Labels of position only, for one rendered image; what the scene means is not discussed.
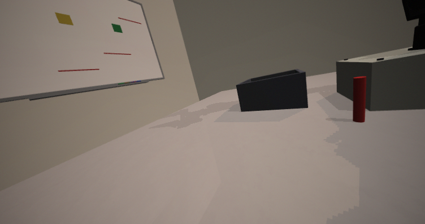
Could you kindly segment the dark red cylinder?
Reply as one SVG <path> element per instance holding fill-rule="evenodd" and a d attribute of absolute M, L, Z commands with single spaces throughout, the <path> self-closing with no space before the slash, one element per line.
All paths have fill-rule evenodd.
<path fill-rule="evenodd" d="M 366 76 L 353 78 L 353 121 L 365 122 Z"/>

